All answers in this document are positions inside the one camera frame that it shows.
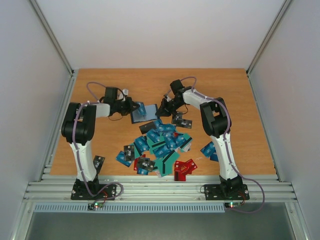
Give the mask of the blue vip card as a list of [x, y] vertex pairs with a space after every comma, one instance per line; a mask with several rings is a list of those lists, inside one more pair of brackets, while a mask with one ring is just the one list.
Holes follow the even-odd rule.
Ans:
[[139, 107], [137, 109], [138, 115], [145, 117], [147, 115], [147, 111], [146, 111], [144, 103], [140, 102], [140, 101], [137, 101], [136, 103], [139, 105]]

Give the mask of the dark blue card holder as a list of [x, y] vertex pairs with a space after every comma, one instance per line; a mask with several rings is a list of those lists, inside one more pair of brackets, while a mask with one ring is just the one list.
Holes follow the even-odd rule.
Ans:
[[158, 120], [160, 118], [156, 115], [158, 110], [157, 104], [145, 105], [143, 102], [139, 101], [137, 104], [139, 105], [138, 109], [130, 114], [132, 124]]

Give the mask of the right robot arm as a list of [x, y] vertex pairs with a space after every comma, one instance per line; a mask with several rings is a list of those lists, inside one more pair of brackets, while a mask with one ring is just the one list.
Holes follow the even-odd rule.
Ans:
[[193, 86], [183, 86], [181, 80], [170, 84], [173, 98], [163, 96], [156, 112], [158, 117], [169, 117], [183, 105], [200, 111], [202, 127], [211, 138], [219, 163], [219, 192], [225, 199], [234, 197], [243, 185], [231, 146], [231, 117], [221, 97], [212, 98], [198, 92]]

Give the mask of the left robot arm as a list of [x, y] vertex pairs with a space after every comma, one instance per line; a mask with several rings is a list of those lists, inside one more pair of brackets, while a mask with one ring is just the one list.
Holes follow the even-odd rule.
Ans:
[[104, 96], [94, 98], [94, 102], [69, 103], [61, 126], [61, 135], [69, 143], [76, 163], [75, 192], [82, 191], [89, 199], [96, 199], [104, 190], [92, 156], [96, 119], [108, 118], [115, 113], [127, 116], [141, 107], [128, 96], [126, 89], [117, 87], [106, 86]]

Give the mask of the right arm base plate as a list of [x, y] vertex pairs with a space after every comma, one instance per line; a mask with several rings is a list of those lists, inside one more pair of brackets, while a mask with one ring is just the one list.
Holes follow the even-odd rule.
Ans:
[[204, 195], [207, 201], [235, 201], [249, 200], [249, 190], [246, 184], [242, 184], [239, 189], [227, 191], [220, 184], [205, 184]]

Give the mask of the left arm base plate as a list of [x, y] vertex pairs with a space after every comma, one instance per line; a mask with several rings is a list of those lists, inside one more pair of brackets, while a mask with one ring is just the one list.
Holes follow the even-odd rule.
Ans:
[[103, 199], [105, 197], [105, 194], [107, 194], [107, 198], [112, 198], [119, 190], [119, 188], [115, 184], [111, 184], [100, 193], [98, 193], [101, 190], [102, 186], [102, 184], [98, 184], [97, 186], [89, 186], [89, 190], [91, 192], [90, 194], [84, 184], [82, 184], [81, 182], [76, 182], [73, 185], [70, 199], [79, 201], [93, 201], [97, 199]]

